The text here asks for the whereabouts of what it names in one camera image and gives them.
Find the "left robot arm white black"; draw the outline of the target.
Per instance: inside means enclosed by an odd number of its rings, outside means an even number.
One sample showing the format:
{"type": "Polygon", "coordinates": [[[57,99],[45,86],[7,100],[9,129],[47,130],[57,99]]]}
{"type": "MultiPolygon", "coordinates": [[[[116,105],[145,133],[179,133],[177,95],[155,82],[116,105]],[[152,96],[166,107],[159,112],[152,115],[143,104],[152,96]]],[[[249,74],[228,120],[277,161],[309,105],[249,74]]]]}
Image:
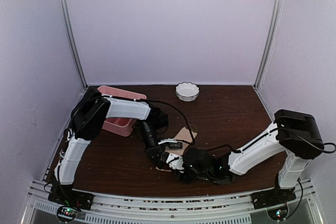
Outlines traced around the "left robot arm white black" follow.
{"type": "Polygon", "coordinates": [[[139,120],[145,154],[156,167],[163,168],[165,147],[159,142],[157,130],[167,126],[169,120],[155,103],[154,100],[114,97],[89,88],[71,113],[67,129],[68,146],[55,168],[55,179],[60,184],[54,192],[56,198],[64,205],[75,201],[75,192],[67,186],[74,183],[87,146],[99,136],[108,118],[139,120]]]}

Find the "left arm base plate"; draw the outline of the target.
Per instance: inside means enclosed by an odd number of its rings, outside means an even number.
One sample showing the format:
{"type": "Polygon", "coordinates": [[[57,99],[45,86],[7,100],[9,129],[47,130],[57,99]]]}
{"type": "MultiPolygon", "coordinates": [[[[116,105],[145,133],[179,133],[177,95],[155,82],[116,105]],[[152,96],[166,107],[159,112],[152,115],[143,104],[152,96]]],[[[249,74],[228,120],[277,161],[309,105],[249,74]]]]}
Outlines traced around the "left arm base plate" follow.
{"type": "Polygon", "coordinates": [[[73,190],[71,185],[60,186],[57,182],[52,183],[48,200],[70,206],[80,210],[90,210],[94,195],[73,190]]]}

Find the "striped beige brown sock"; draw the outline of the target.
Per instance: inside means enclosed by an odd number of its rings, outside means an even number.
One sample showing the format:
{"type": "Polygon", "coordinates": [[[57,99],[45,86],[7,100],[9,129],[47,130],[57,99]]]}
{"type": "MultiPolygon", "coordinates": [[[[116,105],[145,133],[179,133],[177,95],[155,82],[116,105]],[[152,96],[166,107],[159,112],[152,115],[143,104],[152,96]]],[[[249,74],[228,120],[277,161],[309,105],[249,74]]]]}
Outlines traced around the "striped beige brown sock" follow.
{"type": "MultiPolygon", "coordinates": [[[[193,141],[192,136],[190,135],[190,132],[187,129],[187,127],[181,128],[180,131],[172,139],[177,140],[177,141],[181,141],[183,143],[182,149],[181,150],[170,150],[170,149],[168,149],[168,147],[166,147],[165,151],[170,153],[170,154],[177,154],[177,155],[181,155],[183,157],[183,154],[185,153],[187,147],[190,146],[192,141],[193,141]]],[[[164,164],[164,166],[162,168],[156,167],[155,169],[160,170],[160,171],[164,171],[164,172],[171,171],[167,164],[164,164]]]]}

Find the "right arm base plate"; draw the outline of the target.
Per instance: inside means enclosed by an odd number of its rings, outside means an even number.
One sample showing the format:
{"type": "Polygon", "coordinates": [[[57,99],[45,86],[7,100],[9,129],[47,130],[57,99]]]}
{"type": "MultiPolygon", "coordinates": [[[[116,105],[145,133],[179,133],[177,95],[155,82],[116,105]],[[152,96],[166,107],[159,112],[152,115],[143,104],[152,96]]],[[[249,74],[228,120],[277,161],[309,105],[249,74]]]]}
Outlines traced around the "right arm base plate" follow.
{"type": "Polygon", "coordinates": [[[251,194],[254,209],[272,207],[296,199],[293,189],[269,189],[251,194]]]}

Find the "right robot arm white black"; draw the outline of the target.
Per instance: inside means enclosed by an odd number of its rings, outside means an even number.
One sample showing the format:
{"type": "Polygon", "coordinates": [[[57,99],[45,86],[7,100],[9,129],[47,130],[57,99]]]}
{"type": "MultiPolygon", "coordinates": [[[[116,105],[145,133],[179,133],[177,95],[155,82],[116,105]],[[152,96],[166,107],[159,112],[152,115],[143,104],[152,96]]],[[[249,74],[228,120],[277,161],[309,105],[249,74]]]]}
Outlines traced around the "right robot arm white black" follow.
{"type": "Polygon", "coordinates": [[[183,155],[165,152],[161,160],[180,180],[189,182],[197,178],[228,185],[272,156],[286,152],[285,164],[276,177],[277,186],[269,192],[271,202],[279,204],[289,196],[289,189],[296,185],[309,161],[323,151],[314,116],[281,109],[262,133],[221,157],[212,156],[209,150],[190,148],[183,155]]]}

